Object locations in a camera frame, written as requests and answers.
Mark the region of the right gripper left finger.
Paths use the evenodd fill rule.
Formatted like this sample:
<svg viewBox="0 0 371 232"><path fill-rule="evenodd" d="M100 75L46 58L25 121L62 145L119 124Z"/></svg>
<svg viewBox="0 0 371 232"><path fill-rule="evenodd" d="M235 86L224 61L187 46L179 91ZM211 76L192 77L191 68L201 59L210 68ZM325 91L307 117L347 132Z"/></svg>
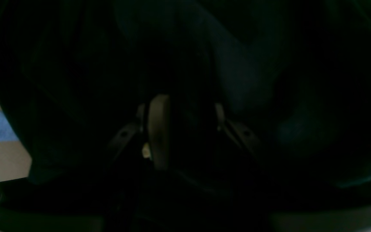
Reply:
<svg viewBox="0 0 371 232"><path fill-rule="evenodd" d="M168 170L170 151L170 96L158 94L150 103L138 106L136 119L123 126L109 143L111 160L115 161L132 139L145 138L142 156L153 162L156 170Z"/></svg>

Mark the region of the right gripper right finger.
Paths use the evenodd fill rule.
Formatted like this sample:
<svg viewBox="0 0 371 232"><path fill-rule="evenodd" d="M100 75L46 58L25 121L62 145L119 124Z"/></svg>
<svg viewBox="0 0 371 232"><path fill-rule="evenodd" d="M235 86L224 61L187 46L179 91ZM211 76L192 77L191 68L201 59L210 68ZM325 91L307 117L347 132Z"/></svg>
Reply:
<svg viewBox="0 0 371 232"><path fill-rule="evenodd" d="M223 131L240 149L258 158L257 150L260 141L254 132L243 123L228 119L222 104L215 103L215 112L218 122L217 130Z"/></svg>

